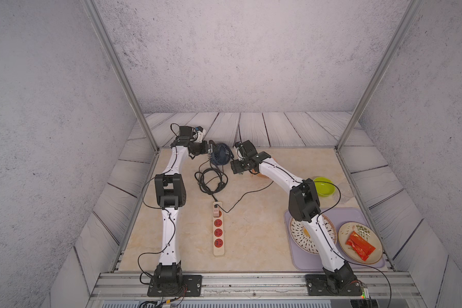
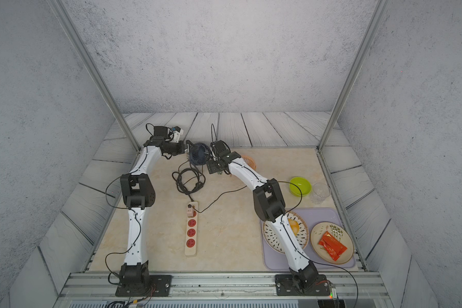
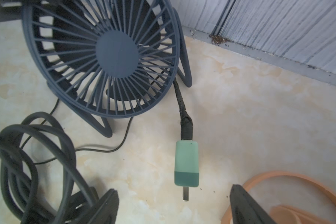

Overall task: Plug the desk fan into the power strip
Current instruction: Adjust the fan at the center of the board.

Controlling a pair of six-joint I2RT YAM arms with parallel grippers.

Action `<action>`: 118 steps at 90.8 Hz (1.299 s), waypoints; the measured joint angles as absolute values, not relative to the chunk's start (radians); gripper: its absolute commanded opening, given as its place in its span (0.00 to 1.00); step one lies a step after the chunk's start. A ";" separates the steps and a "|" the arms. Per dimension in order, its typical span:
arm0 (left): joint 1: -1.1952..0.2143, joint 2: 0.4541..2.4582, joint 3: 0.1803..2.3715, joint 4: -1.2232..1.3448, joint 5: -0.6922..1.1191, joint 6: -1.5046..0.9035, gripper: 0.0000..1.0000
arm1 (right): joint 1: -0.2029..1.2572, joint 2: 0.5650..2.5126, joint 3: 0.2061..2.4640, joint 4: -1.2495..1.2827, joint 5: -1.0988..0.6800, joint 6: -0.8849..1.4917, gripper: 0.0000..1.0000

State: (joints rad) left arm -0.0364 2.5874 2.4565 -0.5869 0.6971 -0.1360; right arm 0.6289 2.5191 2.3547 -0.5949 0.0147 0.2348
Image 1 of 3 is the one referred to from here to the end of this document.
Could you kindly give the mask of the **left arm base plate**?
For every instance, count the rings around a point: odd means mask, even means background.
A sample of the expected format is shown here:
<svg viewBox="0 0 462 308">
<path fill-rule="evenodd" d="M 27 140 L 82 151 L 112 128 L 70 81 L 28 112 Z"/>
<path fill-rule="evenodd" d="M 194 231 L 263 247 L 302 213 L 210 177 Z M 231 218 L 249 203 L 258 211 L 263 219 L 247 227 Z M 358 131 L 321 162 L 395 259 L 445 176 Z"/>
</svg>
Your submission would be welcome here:
<svg viewBox="0 0 462 308">
<path fill-rule="evenodd" d="M 201 295 L 202 276 L 183 275 L 181 277 L 151 279 L 147 296 L 149 297 L 199 297 Z"/>
</svg>

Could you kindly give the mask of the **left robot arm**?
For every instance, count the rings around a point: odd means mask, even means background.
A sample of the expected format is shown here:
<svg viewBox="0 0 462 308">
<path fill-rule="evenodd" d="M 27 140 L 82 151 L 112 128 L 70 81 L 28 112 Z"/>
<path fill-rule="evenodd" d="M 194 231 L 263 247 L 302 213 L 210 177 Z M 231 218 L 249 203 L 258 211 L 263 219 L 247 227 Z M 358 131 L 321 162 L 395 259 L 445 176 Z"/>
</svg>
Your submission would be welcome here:
<svg viewBox="0 0 462 308">
<path fill-rule="evenodd" d="M 141 274 L 150 277 L 148 285 L 160 291 L 186 290 L 177 238 L 179 211 L 187 198 L 181 169 L 188 157 L 207 153 L 205 132 L 202 127 L 179 126 L 171 143 L 168 165 L 151 179 L 155 184 L 155 208 L 162 213 L 162 248 L 157 252 L 159 263 L 154 273 L 142 270 Z"/>
</svg>

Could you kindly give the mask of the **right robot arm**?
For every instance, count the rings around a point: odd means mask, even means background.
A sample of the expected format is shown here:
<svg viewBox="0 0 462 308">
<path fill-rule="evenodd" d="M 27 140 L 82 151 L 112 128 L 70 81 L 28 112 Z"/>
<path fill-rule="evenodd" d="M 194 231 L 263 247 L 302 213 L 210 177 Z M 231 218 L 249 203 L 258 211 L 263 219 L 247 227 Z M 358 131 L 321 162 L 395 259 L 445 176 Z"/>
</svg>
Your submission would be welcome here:
<svg viewBox="0 0 462 308">
<path fill-rule="evenodd" d="M 314 180 L 302 179 L 278 164 L 265 151 L 258 152 L 251 141 L 236 142 L 237 159 L 230 162 L 233 173 L 249 171 L 262 174 L 289 194 L 288 210 L 293 219 L 309 232 L 316 245 L 323 273 L 306 275 L 310 296 L 365 296 L 366 284 L 361 282 L 328 235 L 323 222 L 320 200 Z"/>
</svg>

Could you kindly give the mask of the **beige power strip red sockets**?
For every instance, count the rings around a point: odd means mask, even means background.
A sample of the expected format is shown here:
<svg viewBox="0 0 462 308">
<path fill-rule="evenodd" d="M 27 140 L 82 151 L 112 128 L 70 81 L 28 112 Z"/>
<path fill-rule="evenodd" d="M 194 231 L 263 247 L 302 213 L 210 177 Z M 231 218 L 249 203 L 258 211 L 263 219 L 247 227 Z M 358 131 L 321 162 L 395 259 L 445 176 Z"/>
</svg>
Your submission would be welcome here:
<svg viewBox="0 0 462 308">
<path fill-rule="evenodd" d="M 225 254 L 224 212 L 221 209 L 222 203 L 220 201 L 215 201 L 214 204 L 218 204 L 221 211 L 219 218 L 213 217 L 213 254 L 219 257 Z"/>
</svg>

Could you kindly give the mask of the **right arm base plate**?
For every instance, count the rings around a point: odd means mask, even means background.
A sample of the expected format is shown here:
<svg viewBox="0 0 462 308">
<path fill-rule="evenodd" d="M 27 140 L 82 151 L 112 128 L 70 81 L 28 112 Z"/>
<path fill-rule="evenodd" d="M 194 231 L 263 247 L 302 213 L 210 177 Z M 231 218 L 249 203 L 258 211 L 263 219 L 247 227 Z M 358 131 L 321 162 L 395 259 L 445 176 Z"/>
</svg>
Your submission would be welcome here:
<svg viewBox="0 0 462 308">
<path fill-rule="evenodd" d="M 364 295 L 364 289 L 359 282 L 351 282 L 340 289 L 329 287 L 326 275 L 306 275 L 307 292 L 309 296 L 358 296 Z"/>
</svg>

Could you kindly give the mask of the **pink USB plug adapter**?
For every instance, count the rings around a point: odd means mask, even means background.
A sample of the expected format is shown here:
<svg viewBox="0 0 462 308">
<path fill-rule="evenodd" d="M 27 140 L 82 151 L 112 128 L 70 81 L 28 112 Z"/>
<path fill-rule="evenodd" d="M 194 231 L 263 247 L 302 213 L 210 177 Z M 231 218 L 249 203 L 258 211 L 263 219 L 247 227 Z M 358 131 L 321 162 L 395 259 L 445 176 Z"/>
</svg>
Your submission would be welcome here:
<svg viewBox="0 0 462 308">
<path fill-rule="evenodd" d="M 221 211 L 219 210 L 219 205 L 214 204 L 213 205 L 213 217 L 214 218 L 219 218 L 221 216 Z"/>
</svg>

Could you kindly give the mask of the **dark blue desk fan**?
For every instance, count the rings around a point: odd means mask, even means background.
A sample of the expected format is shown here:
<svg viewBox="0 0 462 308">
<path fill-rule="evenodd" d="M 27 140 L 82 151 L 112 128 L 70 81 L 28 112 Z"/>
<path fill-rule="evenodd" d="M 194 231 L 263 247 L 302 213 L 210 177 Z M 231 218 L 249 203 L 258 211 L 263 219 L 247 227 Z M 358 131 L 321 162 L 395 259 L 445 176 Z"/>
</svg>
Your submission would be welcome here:
<svg viewBox="0 0 462 308">
<path fill-rule="evenodd" d="M 225 166 L 234 159 L 231 148 L 225 143 L 209 141 L 209 145 L 211 147 L 210 163 L 214 166 Z"/>
</svg>

